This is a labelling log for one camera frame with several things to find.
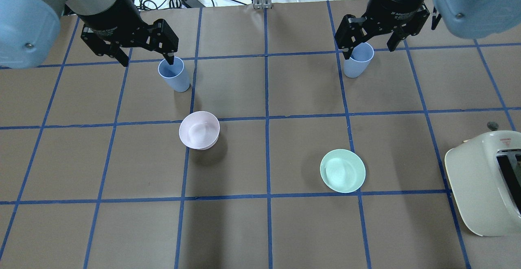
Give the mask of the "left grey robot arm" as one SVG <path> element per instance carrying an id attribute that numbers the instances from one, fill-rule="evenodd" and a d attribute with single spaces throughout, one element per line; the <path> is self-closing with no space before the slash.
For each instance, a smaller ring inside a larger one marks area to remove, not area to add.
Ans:
<path id="1" fill-rule="evenodd" d="M 173 65 L 177 35 L 164 19 L 144 22 L 133 0 L 1 0 L 1 65 L 41 65 L 59 35 L 65 8 L 84 22 L 81 38 L 95 55 L 127 66 L 124 48 L 143 48 L 162 54 Z"/>

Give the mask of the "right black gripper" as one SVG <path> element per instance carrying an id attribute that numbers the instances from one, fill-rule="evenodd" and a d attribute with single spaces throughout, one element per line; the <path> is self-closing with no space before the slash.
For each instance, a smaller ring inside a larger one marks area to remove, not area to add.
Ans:
<path id="1" fill-rule="evenodd" d="M 344 59 L 350 59 L 354 48 L 367 40 L 366 31 L 392 31 L 387 41 L 389 52 L 409 36 L 420 33 L 430 12 L 424 0 L 369 0 L 364 17 L 345 15 L 334 38 Z"/>

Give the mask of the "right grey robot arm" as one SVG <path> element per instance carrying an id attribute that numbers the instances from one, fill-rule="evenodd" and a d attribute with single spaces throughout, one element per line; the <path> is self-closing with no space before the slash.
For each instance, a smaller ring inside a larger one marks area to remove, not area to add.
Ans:
<path id="1" fill-rule="evenodd" d="M 432 15 L 431 29 L 441 20 L 451 34 L 480 39 L 510 30 L 520 23 L 520 0 L 369 0 L 361 17 L 345 15 L 335 41 L 344 58 L 373 37 L 390 34 L 389 51 L 407 37 L 420 33 Z"/>

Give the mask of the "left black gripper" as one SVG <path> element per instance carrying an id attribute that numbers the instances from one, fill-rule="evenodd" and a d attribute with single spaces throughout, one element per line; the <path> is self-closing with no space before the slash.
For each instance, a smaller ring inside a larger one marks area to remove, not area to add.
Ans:
<path id="1" fill-rule="evenodd" d="M 179 38 L 171 26 L 164 19 L 147 24 L 131 0 L 116 0 L 101 13 L 78 16 L 84 22 L 81 39 L 96 56 L 107 55 L 127 67 L 129 57 L 122 48 L 143 48 L 162 54 L 169 65 L 175 63 Z"/>

